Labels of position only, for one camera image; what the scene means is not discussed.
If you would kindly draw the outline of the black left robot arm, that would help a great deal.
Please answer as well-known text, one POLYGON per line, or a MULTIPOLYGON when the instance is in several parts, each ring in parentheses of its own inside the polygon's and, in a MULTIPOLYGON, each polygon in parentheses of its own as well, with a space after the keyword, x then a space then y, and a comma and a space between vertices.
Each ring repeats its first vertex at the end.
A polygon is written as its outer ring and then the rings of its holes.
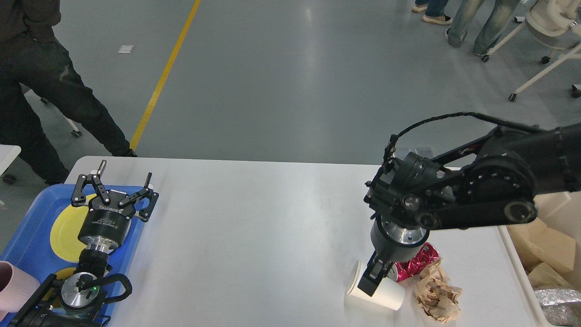
POLYGON ((105 166, 46 189, 29 209, 1 259, 40 284, 3 327, 105 327, 132 293, 125 272, 158 193, 152 173, 141 188, 108 188, 105 166))

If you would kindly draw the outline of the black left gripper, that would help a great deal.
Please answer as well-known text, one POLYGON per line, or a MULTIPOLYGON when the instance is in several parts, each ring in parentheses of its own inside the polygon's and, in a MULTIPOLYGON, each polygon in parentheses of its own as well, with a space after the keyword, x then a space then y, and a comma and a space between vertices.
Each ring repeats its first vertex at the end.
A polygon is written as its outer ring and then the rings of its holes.
POLYGON ((149 186, 152 173, 149 172, 141 190, 131 195, 110 194, 100 180, 100 176, 106 167, 107 161, 102 160, 95 174, 79 175, 71 195, 73 207, 89 206, 89 212, 79 230, 78 240, 83 244, 90 244, 96 238, 106 239, 110 248, 122 246, 129 227, 130 219, 139 218, 148 222, 158 200, 158 193, 149 186), (84 188, 91 185, 96 196, 87 201, 84 188), (136 211, 135 204, 142 199, 148 200, 148 206, 136 211))

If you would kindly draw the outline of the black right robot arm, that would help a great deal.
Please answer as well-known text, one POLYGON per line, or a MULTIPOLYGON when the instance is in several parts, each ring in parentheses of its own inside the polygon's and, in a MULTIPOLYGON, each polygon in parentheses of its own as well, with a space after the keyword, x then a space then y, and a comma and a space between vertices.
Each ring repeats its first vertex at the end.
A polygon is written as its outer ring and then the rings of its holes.
POLYGON ((544 130, 485 114, 486 136, 434 158, 394 157, 390 137, 364 201, 374 211, 375 248, 358 288, 374 295, 395 262, 412 259, 431 230, 522 224, 537 217, 534 198, 580 190, 580 124, 544 130))

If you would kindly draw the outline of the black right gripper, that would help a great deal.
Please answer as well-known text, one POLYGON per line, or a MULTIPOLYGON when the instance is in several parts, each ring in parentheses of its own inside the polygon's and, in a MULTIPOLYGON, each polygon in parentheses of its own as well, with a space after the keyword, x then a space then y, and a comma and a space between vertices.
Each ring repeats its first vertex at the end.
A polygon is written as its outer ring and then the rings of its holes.
POLYGON ((425 228, 403 228, 379 216, 371 230, 371 242, 375 248, 357 288, 373 296, 380 282, 387 277, 394 262, 407 262, 415 257, 429 238, 425 228))

